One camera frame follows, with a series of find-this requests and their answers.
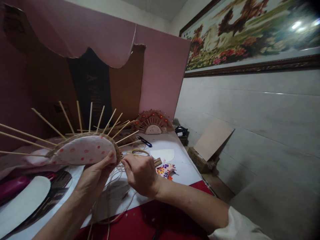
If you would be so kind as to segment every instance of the ceiling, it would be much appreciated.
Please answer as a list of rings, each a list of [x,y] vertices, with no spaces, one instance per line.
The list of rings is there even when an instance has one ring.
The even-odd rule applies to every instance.
[[[123,0],[153,15],[172,21],[187,0]]]

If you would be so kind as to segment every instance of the purple object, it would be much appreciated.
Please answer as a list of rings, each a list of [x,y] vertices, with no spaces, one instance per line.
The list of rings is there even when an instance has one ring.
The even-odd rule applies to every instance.
[[[18,194],[25,189],[29,183],[30,179],[28,177],[21,176],[0,185],[0,200]]]

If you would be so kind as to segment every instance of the floor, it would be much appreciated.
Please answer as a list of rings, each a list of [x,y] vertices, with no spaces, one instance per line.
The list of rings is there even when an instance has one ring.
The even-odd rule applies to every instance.
[[[212,173],[201,174],[201,176],[222,201],[229,203],[229,201],[235,196],[230,188],[220,180],[215,171]]]

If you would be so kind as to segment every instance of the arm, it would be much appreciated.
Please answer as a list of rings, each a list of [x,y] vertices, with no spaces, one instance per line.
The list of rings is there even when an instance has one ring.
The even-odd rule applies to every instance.
[[[68,200],[61,206],[33,240],[73,239],[99,198],[114,166],[108,166],[113,153],[85,169]]]
[[[141,195],[180,208],[208,233],[228,225],[229,205],[198,189],[169,181],[155,171],[152,157],[126,156],[128,183]]]

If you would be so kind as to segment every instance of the right hand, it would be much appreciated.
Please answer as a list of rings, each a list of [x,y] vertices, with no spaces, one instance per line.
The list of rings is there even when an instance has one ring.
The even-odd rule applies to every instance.
[[[129,185],[140,195],[154,199],[164,178],[156,173],[153,157],[128,154],[121,162]]]

